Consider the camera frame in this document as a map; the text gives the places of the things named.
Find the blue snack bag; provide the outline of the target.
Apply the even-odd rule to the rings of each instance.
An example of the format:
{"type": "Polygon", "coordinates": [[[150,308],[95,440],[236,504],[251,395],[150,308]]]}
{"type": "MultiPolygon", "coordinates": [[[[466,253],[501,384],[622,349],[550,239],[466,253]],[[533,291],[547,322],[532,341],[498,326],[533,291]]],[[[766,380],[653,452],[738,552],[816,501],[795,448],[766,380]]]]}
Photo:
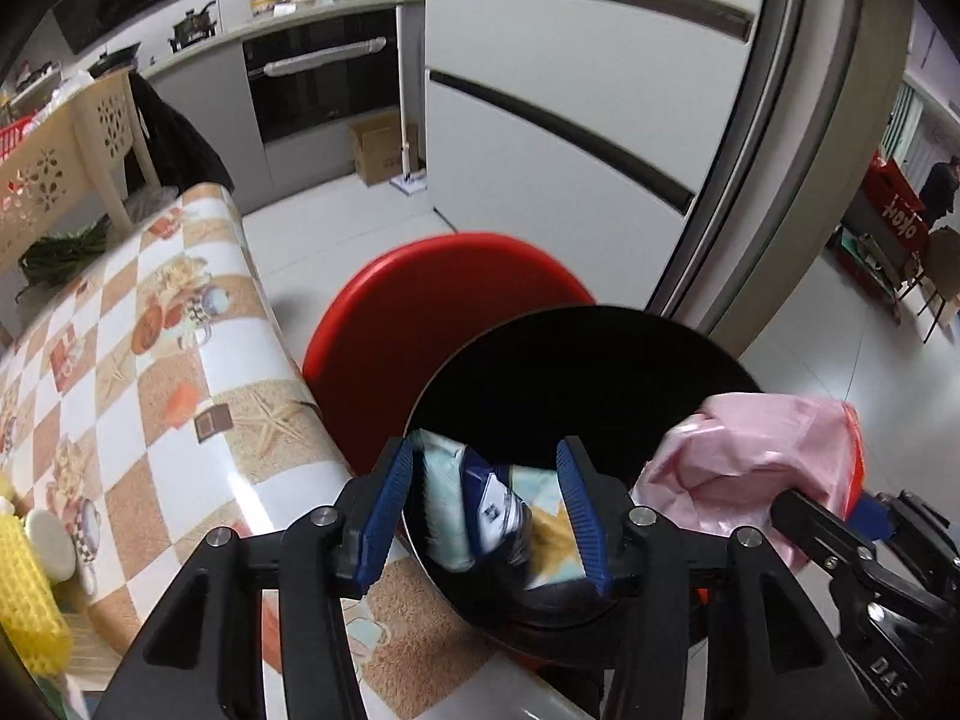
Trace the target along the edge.
{"type": "Polygon", "coordinates": [[[446,571],[516,571],[526,590],[586,577],[558,473],[494,466],[455,440],[416,431],[427,555],[446,571]]]}

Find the red pink wrapper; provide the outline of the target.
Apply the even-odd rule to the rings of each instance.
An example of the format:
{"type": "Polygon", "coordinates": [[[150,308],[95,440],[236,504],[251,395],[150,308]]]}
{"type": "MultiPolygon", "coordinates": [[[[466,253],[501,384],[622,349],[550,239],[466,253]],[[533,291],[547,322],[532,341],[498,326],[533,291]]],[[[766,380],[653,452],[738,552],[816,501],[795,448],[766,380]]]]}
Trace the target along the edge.
{"type": "Polygon", "coordinates": [[[846,401],[781,394],[722,394],[669,429],[631,499],[675,525],[729,535],[765,528],[778,494],[799,489],[828,512],[850,513],[866,459],[846,401]]]}

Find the white red paper cup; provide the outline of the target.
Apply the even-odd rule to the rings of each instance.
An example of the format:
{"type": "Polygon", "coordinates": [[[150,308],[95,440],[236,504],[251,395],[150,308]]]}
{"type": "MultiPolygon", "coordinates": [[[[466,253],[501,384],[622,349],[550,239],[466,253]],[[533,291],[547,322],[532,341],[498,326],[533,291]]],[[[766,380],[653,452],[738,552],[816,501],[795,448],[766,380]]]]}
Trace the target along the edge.
{"type": "Polygon", "coordinates": [[[46,577],[53,583],[67,582],[76,571],[76,551],[64,524],[44,509],[32,509],[23,520],[26,538],[46,577]]]}

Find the black trash bin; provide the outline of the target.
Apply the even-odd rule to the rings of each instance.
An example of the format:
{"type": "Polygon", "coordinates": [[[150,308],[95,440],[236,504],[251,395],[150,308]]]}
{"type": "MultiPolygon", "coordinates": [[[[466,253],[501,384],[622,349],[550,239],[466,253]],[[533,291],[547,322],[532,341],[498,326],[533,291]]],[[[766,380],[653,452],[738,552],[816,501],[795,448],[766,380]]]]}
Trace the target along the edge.
{"type": "MultiPolygon", "coordinates": [[[[577,437],[602,475],[633,486],[665,434],[704,400],[757,390],[734,356],[680,323],[618,305],[540,310],[460,348],[410,411],[427,429],[493,466],[553,470],[577,437]]],[[[584,578],[524,590],[483,567],[451,572],[428,553],[423,483],[404,509],[413,554],[457,616],[521,655],[568,667],[612,667],[626,610],[584,578]]]]}

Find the red plastic stool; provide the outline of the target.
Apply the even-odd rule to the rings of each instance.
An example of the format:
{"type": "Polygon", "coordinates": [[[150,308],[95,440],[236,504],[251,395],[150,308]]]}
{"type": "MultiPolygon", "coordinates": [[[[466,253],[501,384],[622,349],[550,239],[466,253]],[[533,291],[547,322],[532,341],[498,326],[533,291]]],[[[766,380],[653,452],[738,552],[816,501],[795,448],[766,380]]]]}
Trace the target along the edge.
{"type": "Polygon", "coordinates": [[[363,476],[464,344],[537,310],[593,302],[566,266],[519,239],[421,239],[364,265],[340,289],[309,340],[302,378],[348,468],[363,476]]]}

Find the white refrigerator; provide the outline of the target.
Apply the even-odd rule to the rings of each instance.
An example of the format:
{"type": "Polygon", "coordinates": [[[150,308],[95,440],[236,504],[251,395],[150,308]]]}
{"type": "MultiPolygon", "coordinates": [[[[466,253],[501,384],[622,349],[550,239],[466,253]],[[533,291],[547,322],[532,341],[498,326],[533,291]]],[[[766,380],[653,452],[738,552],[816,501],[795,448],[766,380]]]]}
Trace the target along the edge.
{"type": "Polygon", "coordinates": [[[665,314],[765,119],[802,0],[427,0],[436,210],[665,314]]]}

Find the cardboard box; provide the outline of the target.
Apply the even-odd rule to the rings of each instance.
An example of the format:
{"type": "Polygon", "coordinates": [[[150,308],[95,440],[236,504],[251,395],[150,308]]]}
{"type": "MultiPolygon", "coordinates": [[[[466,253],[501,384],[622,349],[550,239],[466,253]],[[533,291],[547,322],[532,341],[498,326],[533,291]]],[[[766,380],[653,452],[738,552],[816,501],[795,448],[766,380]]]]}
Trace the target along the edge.
{"type": "Polygon", "coordinates": [[[402,174],[402,132],[397,109],[387,109],[348,125],[355,171],[364,185],[402,174]]]}

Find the green vegetables on chair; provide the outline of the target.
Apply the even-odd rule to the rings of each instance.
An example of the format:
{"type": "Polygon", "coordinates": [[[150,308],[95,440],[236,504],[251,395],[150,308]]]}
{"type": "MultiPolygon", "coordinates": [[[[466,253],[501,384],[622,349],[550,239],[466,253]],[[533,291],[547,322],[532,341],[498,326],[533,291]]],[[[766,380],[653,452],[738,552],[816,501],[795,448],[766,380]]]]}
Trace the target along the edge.
{"type": "Polygon", "coordinates": [[[107,216],[80,231],[43,236],[18,259],[29,286],[64,286],[107,250],[112,223],[107,216]]]}

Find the black built-in oven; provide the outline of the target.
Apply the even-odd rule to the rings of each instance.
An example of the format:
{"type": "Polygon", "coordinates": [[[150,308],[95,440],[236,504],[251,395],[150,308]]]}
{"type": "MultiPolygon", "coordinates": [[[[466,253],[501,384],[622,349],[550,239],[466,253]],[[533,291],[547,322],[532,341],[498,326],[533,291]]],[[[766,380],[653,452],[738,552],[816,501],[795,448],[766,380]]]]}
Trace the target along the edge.
{"type": "Polygon", "coordinates": [[[270,32],[242,52],[264,142],[398,105],[390,8],[270,32]]]}

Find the beige perforated chair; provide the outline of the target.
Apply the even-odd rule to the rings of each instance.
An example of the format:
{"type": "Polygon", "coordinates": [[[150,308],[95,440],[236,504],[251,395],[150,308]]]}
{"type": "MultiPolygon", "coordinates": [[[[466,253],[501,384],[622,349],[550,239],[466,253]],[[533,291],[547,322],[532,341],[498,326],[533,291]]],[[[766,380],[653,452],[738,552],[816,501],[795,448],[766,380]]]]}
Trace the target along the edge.
{"type": "Polygon", "coordinates": [[[2,161],[2,268],[11,270],[60,218],[94,193],[122,236],[133,229],[114,172],[135,156],[149,188],[161,187],[127,68],[73,94],[2,161]]]}

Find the red plastic basket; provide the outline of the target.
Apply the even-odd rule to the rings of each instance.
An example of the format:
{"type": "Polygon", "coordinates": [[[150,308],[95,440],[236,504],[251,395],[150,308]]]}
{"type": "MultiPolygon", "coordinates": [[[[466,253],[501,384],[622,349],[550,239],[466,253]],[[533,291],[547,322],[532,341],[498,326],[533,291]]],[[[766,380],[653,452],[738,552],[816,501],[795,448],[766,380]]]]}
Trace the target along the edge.
{"type": "Polygon", "coordinates": [[[31,127],[32,115],[26,115],[0,128],[0,161],[8,160],[10,154],[29,135],[31,127]]]}

